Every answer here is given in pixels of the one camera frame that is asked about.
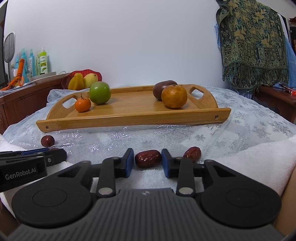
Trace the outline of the person's right forearm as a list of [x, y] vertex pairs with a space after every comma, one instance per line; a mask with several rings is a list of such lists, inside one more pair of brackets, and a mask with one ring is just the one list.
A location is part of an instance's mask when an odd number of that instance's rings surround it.
[[281, 197], [282, 207], [275, 222], [275, 227], [284, 235], [295, 231], [295, 205], [296, 205], [296, 172], [293, 170], [288, 184]]

